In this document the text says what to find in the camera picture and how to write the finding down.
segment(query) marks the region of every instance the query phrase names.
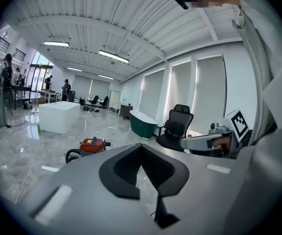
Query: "glossy floor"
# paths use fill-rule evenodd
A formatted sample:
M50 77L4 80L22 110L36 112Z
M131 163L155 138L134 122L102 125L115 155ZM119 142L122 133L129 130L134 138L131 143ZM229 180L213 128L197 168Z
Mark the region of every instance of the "glossy floor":
M23 181L33 159L30 175L25 182L19 201L24 195L36 186L41 180L50 176L52 172L41 167L49 166L61 168L65 165L65 154L70 149L79 148L79 142L85 138L109 139L112 147L133 143L147 143L158 145L155 138L149 141L142 140L131 131L130 121L123 120L118 114L106 109L100 112L84 112L81 110L78 121L66 134L57 134L41 131L38 133L38 113L18 108L10 117L10 125L19 127L0 128L0 194L15 202ZM143 204L149 212L155 210L155 189L149 182L143 169L138 174L138 183L141 190Z

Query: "black office chair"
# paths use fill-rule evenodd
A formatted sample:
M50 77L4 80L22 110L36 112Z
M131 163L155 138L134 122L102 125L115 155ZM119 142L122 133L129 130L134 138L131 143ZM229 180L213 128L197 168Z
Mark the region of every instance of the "black office chair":
M189 106L177 104L174 110L169 111L169 119L164 126L166 130L156 138L156 142L165 148L184 152L179 146L179 140L187 137L192 120L193 114L190 113Z
M103 101L102 103L99 102L99 104L102 105L102 106L106 106L106 105L107 105L107 102L108 102L108 96L106 96L106 97L104 98L104 101Z
M96 96L94 97L94 99L93 99L93 100L90 100L89 102L93 105L93 104L96 104L96 103L97 103L97 100L98 100L98 95L96 95Z

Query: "fluorescent ceiling light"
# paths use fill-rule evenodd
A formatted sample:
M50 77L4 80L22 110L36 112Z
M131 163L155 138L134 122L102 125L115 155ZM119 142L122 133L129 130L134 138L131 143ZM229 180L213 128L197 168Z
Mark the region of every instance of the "fluorescent ceiling light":
M66 68L69 69L69 70L73 70L73 71L83 71L81 69L76 69L76 68L70 68L70 67L66 67Z
M45 45L54 45L54 46L69 47L69 43L67 43L67 42L44 41L44 44L45 44Z
M109 77L109 76L103 76L103 75L99 75L99 76L114 80L114 78Z
M103 51L103 50L100 50L98 53L103 55L103 56L107 56L107 57L110 57L110 58L117 59L117 60L122 61L123 63L126 63L126 64L129 63L128 59L125 59L123 57L118 57L118 56L116 56L116 55L114 55L112 53L109 53L109 52L106 52L106 51Z

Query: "white ceiling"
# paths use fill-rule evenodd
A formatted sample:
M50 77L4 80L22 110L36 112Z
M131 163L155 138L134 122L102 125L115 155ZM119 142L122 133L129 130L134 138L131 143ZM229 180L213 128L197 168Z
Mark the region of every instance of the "white ceiling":
M239 41L231 23L237 10L229 4L184 10L174 0L14 0L4 18L59 67L122 82L178 53ZM51 40L70 47L47 51L43 41ZM112 65L100 49L130 62Z

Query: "metal railing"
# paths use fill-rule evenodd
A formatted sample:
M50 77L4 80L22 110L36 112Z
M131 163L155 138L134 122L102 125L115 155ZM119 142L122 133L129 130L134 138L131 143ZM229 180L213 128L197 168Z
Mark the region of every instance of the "metal railing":
M3 38L0 39L0 50L7 53L10 43L5 41Z
M25 53L23 53L21 50L18 50L17 48L15 49L15 53L13 57L17 58L20 61L24 61Z

